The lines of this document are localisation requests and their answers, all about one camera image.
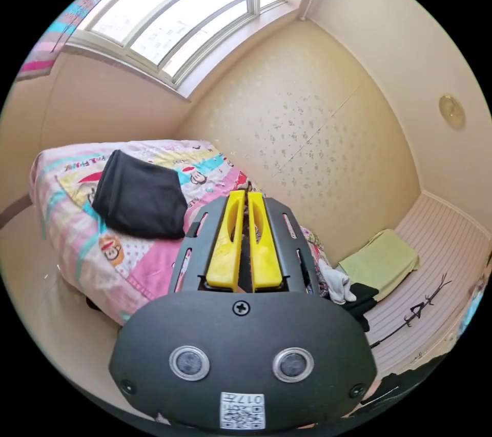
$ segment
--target striped white surface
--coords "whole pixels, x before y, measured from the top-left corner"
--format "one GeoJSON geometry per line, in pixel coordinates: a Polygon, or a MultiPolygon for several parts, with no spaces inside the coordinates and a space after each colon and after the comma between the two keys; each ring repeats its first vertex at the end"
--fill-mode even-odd
{"type": "Polygon", "coordinates": [[[469,300],[469,288],[479,278],[488,253],[489,238],[476,224],[425,194],[395,231],[419,253],[421,267],[366,314],[370,343],[400,326],[404,316],[411,315],[410,307],[425,302],[425,296],[435,291],[443,273],[452,283],[436,295],[434,305],[423,309],[420,319],[411,322],[412,327],[404,327],[373,349],[380,376],[395,371],[398,364],[411,363],[415,353],[436,341],[439,331],[469,300]]]}

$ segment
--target yellow plastic part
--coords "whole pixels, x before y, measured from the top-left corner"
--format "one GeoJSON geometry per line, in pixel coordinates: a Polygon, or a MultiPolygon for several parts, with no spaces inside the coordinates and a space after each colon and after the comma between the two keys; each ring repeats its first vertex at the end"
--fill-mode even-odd
{"type": "Polygon", "coordinates": [[[261,192],[248,193],[248,209],[253,291],[261,288],[279,287],[282,283],[282,273],[261,192]],[[256,243],[255,225],[260,233],[258,243],[256,243]]]}
{"type": "Polygon", "coordinates": [[[237,291],[239,260],[241,257],[244,191],[232,191],[225,206],[215,248],[206,274],[207,283],[215,288],[237,291]]]}

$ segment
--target white cloth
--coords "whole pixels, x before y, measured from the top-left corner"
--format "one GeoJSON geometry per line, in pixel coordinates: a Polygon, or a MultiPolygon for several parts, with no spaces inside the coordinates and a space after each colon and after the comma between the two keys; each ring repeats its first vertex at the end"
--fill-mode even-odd
{"type": "Polygon", "coordinates": [[[350,291],[350,278],[345,273],[330,268],[323,259],[318,261],[318,266],[328,285],[328,293],[332,302],[343,305],[345,302],[357,300],[357,297],[350,291]]]}

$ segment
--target green towel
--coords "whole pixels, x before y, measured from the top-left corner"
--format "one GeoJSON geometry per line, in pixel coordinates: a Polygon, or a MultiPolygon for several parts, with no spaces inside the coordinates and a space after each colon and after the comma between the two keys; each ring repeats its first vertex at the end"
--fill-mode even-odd
{"type": "Polygon", "coordinates": [[[412,271],[420,267],[418,253],[394,230],[376,234],[362,249],[340,262],[351,283],[379,290],[377,301],[391,293],[412,271]]]}

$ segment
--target window frame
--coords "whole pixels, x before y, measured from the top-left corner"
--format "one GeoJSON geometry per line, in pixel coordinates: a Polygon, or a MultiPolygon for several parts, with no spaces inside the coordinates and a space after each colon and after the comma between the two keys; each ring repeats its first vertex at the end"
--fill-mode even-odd
{"type": "Polygon", "coordinates": [[[257,18],[261,13],[270,10],[276,6],[284,4],[285,0],[278,0],[269,5],[265,5],[260,8],[260,0],[234,0],[226,5],[224,5],[219,10],[210,14],[198,25],[193,27],[189,32],[186,33],[179,41],[177,41],[173,47],[168,51],[163,59],[158,65],[148,60],[141,54],[133,51],[131,45],[136,41],[136,39],[151,25],[160,15],[171,8],[180,0],[164,0],[158,4],[152,11],[150,11],[144,18],[141,18],[137,25],[135,25],[132,30],[126,35],[122,42],[118,42],[114,39],[105,36],[102,33],[96,33],[90,31],[94,25],[102,18],[105,13],[112,8],[119,0],[109,0],[104,7],[100,8],[99,11],[95,13],[93,18],[84,26],[84,29],[76,29],[75,32],[70,37],[68,45],[71,47],[82,48],[93,53],[98,53],[106,57],[115,59],[117,61],[123,62],[124,64],[143,71],[147,75],[157,79],[158,81],[164,83],[168,87],[177,90],[185,78],[190,74],[190,72],[206,57],[213,49],[218,47],[227,37],[232,33],[240,29],[245,24],[257,18]],[[201,30],[206,24],[211,20],[216,18],[218,15],[224,13],[230,8],[246,2],[247,13],[240,16],[226,27],[214,34],[210,39],[204,42],[179,68],[174,76],[170,76],[164,72],[163,67],[171,59],[171,57],[198,31],[201,30]]]}

